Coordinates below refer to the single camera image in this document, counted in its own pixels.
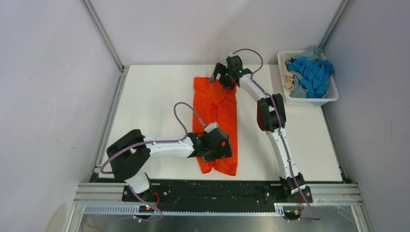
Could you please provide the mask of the orange t shirt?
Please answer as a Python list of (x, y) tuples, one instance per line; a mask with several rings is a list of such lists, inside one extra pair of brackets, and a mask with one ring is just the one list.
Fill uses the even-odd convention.
[(205, 124), (218, 123), (219, 127), (229, 135), (233, 156), (205, 162), (197, 158), (202, 173), (213, 169), (230, 176), (237, 174), (238, 168), (238, 126), (236, 90), (224, 89), (218, 83), (210, 82), (209, 77), (195, 77), (193, 81), (193, 108)]

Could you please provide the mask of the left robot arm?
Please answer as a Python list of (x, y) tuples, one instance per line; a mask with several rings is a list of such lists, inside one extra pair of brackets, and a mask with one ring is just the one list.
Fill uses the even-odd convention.
[(139, 129), (134, 129), (111, 144), (106, 153), (108, 160), (102, 167), (109, 164), (114, 178), (125, 181), (141, 201), (149, 200), (153, 193), (148, 175), (141, 170), (149, 160), (179, 157), (213, 162), (234, 155), (229, 135), (219, 127), (189, 132), (181, 139), (145, 137)]

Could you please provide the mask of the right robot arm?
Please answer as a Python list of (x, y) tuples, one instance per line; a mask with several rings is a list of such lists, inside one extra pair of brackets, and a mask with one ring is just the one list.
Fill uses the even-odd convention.
[(281, 196), (284, 200), (293, 202), (306, 188), (306, 182), (287, 142), (283, 96), (270, 93), (253, 75), (254, 72), (243, 67), (239, 56), (228, 56), (225, 65), (216, 63), (210, 82), (218, 80), (224, 89), (229, 90), (242, 88), (256, 101), (258, 126), (269, 138), (278, 161)]

